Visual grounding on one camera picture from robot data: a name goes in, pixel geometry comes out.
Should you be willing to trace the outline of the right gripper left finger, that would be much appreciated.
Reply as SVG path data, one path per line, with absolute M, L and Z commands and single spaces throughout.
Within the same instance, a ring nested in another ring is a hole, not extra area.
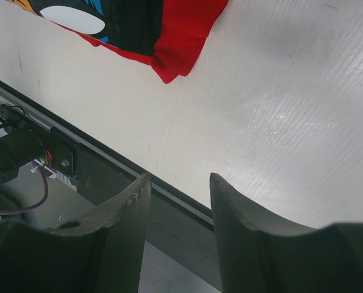
M 0 221 L 0 292 L 137 292 L 151 180 L 57 228 Z

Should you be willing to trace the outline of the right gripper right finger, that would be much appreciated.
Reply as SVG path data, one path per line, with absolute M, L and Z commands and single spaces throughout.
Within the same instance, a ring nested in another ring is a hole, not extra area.
M 210 176 L 224 292 L 363 292 L 363 223 L 316 230 Z

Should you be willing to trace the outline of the red t-shirt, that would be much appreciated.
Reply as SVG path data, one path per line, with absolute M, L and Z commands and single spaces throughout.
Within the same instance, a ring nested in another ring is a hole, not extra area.
M 123 51 L 80 32 L 78 35 L 94 47 L 103 46 L 124 58 L 151 66 L 162 82 L 169 84 L 191 72 L 227 4 L 227 0 L 164 1 L 162 32 L 151 56 Z

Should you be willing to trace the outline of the black daisy t-shirt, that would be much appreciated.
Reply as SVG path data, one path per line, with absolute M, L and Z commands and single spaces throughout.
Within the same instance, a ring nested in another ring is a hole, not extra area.
M 20 8 L 120 50 L 151 56 L 162 30 L 163 1 L 32 0 Z

